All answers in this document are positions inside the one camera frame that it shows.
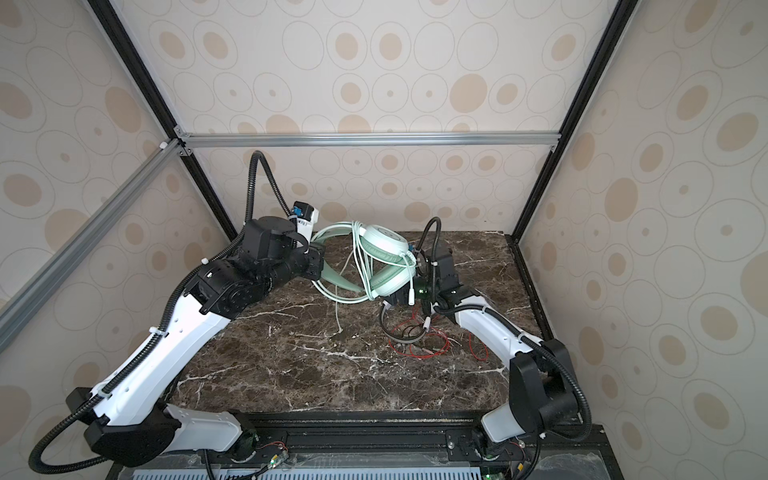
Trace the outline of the mint green headphones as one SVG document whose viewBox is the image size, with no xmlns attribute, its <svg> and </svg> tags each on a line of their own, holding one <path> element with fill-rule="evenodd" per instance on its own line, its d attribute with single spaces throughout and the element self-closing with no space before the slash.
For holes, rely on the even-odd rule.
<svg viewBox="0 0 768 480">
<path fill-rule="evenodd" d="M 417 260 L 400 234 L 380 225 L 359 221 L 339 222 L 319 232 L 313 243 L 324 245 L 332 237 L 351 236 L 352 259 L 361 285 L 347 280 L 327 263 L 313 286 L 326 298 L 340 304 L 359 304 L 389 297 L 406 287 L 408 305 L 415 304 L 414 277 Z"/>
</svg>

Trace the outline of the black white headphones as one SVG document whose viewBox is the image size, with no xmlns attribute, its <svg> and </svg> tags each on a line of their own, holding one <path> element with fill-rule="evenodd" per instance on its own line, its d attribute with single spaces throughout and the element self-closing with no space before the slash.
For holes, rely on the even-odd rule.
<svg viewBox="0 0 768 480">
<path fill-rule="evenodd" d="M 392 324 L 388 317 L 398 313 L 405 313 L 405 319 L 397 325 Z M 378 311 L 378 326 L 390 342 L 399 345 L 417 344 L 436 334 L 424 300 L 417 300 L 410 307 L 382 301 Z"/>
</svg>

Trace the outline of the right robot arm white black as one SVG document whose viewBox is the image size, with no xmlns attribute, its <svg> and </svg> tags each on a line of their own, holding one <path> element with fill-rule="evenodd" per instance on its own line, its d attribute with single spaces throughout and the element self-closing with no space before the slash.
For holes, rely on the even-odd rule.
<svg viewBox="0 0 768 480">
<path fill-rule="evenodd" d="M 440 218 L 430 219 L 414 247 L 425 261 L 426 304 L 473 334 L 508 371 L 508 400 L 481 420 L 486 438 L 493 443 L 542 434 L 573 442 L 587 439 L 592 412 L 565 345 L 524 331 L 479 291 L 462 284 L 452 251 L 440 239 L 441 227 Z"/>
</svg>

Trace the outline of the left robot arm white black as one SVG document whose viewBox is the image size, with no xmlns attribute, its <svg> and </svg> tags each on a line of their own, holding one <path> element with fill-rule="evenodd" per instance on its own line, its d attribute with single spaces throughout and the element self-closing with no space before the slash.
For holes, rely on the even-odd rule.
<svg viewBox="0 0 768 480">
<path fill-rule="evenodd" d="M 183 278 L 159 325 L 119 369 L 91 389 L 76 388 L 68 396 L 70 414 L 30 452 L 32 471 L 65 474 L 108 460 L 136 467 L 164 453 L 185 450 L 248 456 L 254 434 L 239 415 L 180 408 L 162 395 L 195 354 L 245 309 L 295 278 L 321 277 L 324 248 L 310 241 L 309 205 L 285 209 L 282 217 L 252 217 L 258 172 L 265 173 L 273 193 L 280 192 L 264 154 L 253 152 L 241 232 Z M 94 457 L 63 465 L 47 463 L 45 450 L 77 422 L 86 426 L 84 438 Z"/>
</svg>

